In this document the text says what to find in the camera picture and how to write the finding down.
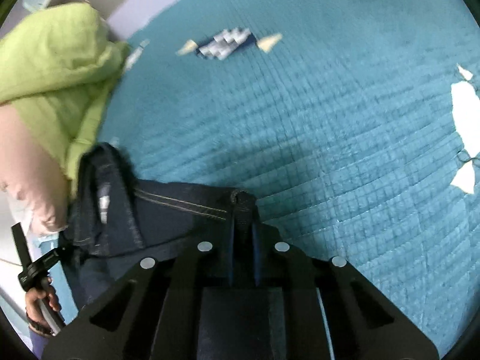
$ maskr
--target hand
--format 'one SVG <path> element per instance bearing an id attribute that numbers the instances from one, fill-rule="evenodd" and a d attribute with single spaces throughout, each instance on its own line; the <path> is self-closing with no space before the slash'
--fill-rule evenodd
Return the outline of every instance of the hand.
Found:
<path id="1" fill-rule="evenodd" d="M 31 288 L 25 294 L 25 303 L 27 309 L 27 315 L 30 317 L 32 321 L 39 323 L 40 325 L 49 328 L 48 322 L 43 318 L 42 311 L 40 311 L 40 307 L 38 306 L 37 300 L 49 298 L 50 307 L 54 311 L 60 311 L 62 307 L 59 304 L 59 299 L 55 294 L 55 288 L 49 286 L 48 293 L 45 290 L 38 289 L 38 288 Z"/>

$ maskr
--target pillowcase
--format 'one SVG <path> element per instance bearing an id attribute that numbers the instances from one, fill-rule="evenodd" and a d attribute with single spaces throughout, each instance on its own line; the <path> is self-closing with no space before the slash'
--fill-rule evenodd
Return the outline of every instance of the pillowcase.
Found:
<path id="1" fill-rule="evenodd" d="M 68 180 L 9 103 L 0 106 L 0 188 L 33 211 L 34 234 L 66 226 Z"/>

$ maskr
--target quilted blanket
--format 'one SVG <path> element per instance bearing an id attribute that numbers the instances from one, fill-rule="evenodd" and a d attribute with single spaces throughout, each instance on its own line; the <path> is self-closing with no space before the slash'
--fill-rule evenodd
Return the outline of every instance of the quilted blanket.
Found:
<path id="1" fill-rule="evenodd" d="M 177 54 L 234 28 L 282 39 Z M 462 0 L 181 0 L 130 39 L 150 43 L 99 139 L 139 178 L 254 193 L 263 221 L 347 258 L 445 354 L 478 307 L 480 172 L 451 185 L 451 88 L 458 65 L 475 86 L 479 35 Z"/>

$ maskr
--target fabric piece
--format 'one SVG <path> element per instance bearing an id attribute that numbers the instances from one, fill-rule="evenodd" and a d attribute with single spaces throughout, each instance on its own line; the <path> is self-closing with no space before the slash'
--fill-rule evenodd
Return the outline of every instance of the fabric piece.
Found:
<path id="1" fill-rule="evenodd" d="M 30 232 L 30 226 L 32 225 L 33 220 L 33 211 L 28 208 L 28 204 L 26 202 L 16 200 L 8 192 L 5 192 L 5 197 L 7 199 L 8 207 L 10 208 L 11 217 L 13 218 L 14 223 L 20 223 L 20 225 L 22 226 L 23 234 L 27 239 L 27 245 L 30 255 L 35 258 L 35 252 L 38 249 L 37 245 L 32 241 L 34 239 L 37 239 L 37 237 L 32 237 Z"/>
<path id="2" fill-rule="evenodd" d="M 283 39 L 222 63 L 175 54 L 236 26 Z M 253 193 L 262 220 L 346 257 L 444 355 L 479 306 L 480 194 L 450 185 L 451 84 L 457 64 L 480 71 L 479 35 L 462 0 L 180 0 L 131 38 L 148 53 L 99 139 L 138 178 Z"/>
<path id="3" fill-rule="evenodd" d="M 273 47 L 282 40 L 282 38 L 282 34 L 266 36 L 265 38 L 261 38 L 257 42 L 257 46 L 263 52 L 269 53 L 270 51 L 272 51 Z"/>
<path id="4" fill-rule="evenodd" d="M 126 57 L 107 32 L 90 5 L 66 4 L 27 16 L 0 40 L 0 104 L 13 104 L 72 180 Z"/>
<path id="5" fill-rule="evenodd" d="M 223 30 L 215 35 L 212 40 L 200 44 L 196 50 L 198 56 L 205 59 L 219 59 L 223 61 L 239 48 L 255 44 L 255 36 L 248 28 L 234 28 Z"/>
<path id="6" fill-rule="evenodd" d="M 460 74 L 468 80 L 473 74 L 458 66 Z M 452 84 L 452 116 L 455 129 L 462 138 L 463 151 L 468 158 L 476 158 L 480 153 L 480 99 L 473 85 L 467 81 Z M 465 193 L 475 192 L 474 161 L 470 160 L 462 164 L 452 180 L 451 185 L 459 187 Z"/>
<path id="7" fill-rule="evenodd" d="M 195 43 L 192 39 L 189 39 L 187 40 L 187 42 L 185 42 L 182 48 L 177 51 L 177 55 L 184 56 L 186 54 L 194 52 L 197 48 L 197 43 Z"/>
<path id="8" fill-rule="evenodd" d="M 128 58 L 125 60 L 125 66 L 123 68 L 123 72 L 129 71 L 131 67 L 135 64 L 135 62 L 138 61 L 138 58 L 143 53 L 143 50 L 145 50 L 145 47 L 150 43 L 148 39 L 145 39 L 140 42 L 139 46 L 128 56 Z"/>
<path id="9" fill-rule="evenodd" d="M 67 219 L 68 181 L 11 104 L 0 107 L 0 152 L 0 187 L 33 211 L 32 232 L 45 235 L 62 229 Z"/>
<path id="10" fill-rule="evenodd" d="M 32 346 L 33 346 L 32 352 L 37 357 L 37 359 L 40 360 L 42 358 L 43 350 L 49 343 L 49 339 L 41 336 L 38 333 L 35 333 L 31 329 L 30 329 L 30 339 L 32 340 Z"/>
<path id="11" fill-rule="evenodd" d="M 104 223 L 100 200 L 106 191 Z M 69 227 L 59 236 L 60 246 L 76 247 L 62 266 L 77 307 L 96 299 L 142 257 L 168 260 L 185 242 L 206 232 L 229 231 L 233 191 L 135 180 L 117 150 L 106 143 L 84 155 Z M 255 207 L 255 200 L 250 203 Z"/>

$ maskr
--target dark blue jeans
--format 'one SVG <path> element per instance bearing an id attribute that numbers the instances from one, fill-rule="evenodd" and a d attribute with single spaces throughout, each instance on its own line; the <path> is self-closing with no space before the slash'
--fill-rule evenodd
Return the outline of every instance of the dark blue jeans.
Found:
<path id="1" fill-rule="evenodd" d="M 234 188 L 137 180 L 114 147 L 97 145 L 81 159 L 77 199 L 59 237 L 60 246 L 73 246 L 62 266 L 77 307 L 141 258 L 174 258 L 206 231 L 229 231 L 234 217 L 249 226 L 255 213 L 255 198 Z"/>

